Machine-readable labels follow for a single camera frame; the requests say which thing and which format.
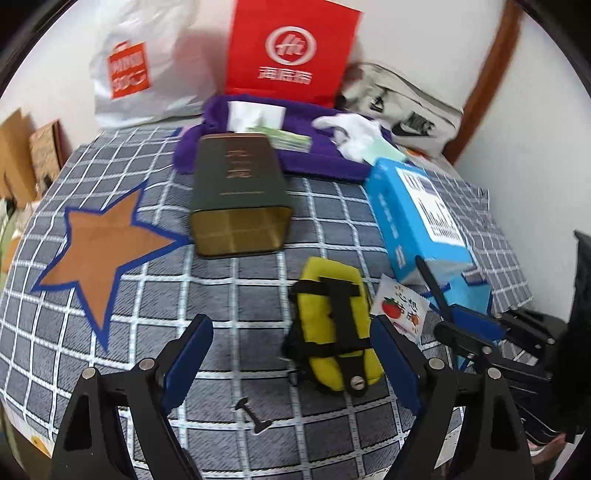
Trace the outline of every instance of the brown pole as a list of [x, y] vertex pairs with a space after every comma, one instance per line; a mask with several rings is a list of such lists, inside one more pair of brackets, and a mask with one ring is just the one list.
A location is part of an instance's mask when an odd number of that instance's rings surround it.
[[476, 132], [501, 85], [517, 46], [522, 14], [523, 10], [514, 0], [505, 1], [499, 30], [480, 71], [478, 81], [464, 107], [464, 117], [458, 135], [443, 150], [444, 156], [452, 165]]

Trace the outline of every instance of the orange star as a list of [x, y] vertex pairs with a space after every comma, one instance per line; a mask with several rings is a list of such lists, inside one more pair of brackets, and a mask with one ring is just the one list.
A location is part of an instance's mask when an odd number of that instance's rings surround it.
[[189, 243], [184, 236], [136, 219], [144, 187], [145, 182], [105, 210], [66, 208], [66, 247], [31, 289], [74, 287], [105, 350], [121, 275]]

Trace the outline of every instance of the wall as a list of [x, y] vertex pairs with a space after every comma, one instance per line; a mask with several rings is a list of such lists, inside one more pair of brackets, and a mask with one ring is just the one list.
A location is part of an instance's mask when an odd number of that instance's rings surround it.
[[[355, 0], [365, 4], [353, 58], [381, 61], [462, 106], [492, 42], [502, 0]], [[89, 63], [98, 0], [78, 0], [48, 30], [0, 99], [0, 120], [19, 106], [34, 124], [60, 118], [72, 146], [97, 131]], [[234, 0], [201, 0], [197, 25], [218, 85]]]
[[573, 230], [591, 233], [591, 99], [552, 39], [525, 17], [512, 64], [456, 168], [491, 209], [542, 311], [568, 318]]

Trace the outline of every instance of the silver bolt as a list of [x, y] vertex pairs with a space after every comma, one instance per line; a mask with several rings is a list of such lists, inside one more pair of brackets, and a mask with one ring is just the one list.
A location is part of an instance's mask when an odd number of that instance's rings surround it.
[[356, 375], [351, 379], [351, 387], [353, 390], [363, 390], [365, 388], [365, 380], [363, 377]]
[[96, 374], [96, 370], [93, 367], [85, 368], [82, 372], [82, 378], [88, 380], [89, 378], [94, 377]]
[[495, 367], [489, 368], [486, 371], [486, 373], [488, 373], [488, 376], [491, 377], [493, 380], [499, 380], [501, 377], [501, 372], [498, 368]]
[[144, 358], [140, 363], [139, 363], [139, 369], [140, 370], [150, 370], [153, 366], [154, 366], [155, 362], [153, 358]]
[[445, 364], [443, 363], [443, 360], [441, 360], [440, 358], [431, 358], [429, 360], [429, 366], [434, 370], [443, 370]]

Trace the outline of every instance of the tomato illustration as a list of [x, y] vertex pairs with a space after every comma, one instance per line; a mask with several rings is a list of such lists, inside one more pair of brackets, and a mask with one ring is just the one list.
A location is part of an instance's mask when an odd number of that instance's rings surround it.
[[384, 298], [382, 310], [391, 319], [398, 319], [402, 315], [402, 309], [394, 299]]

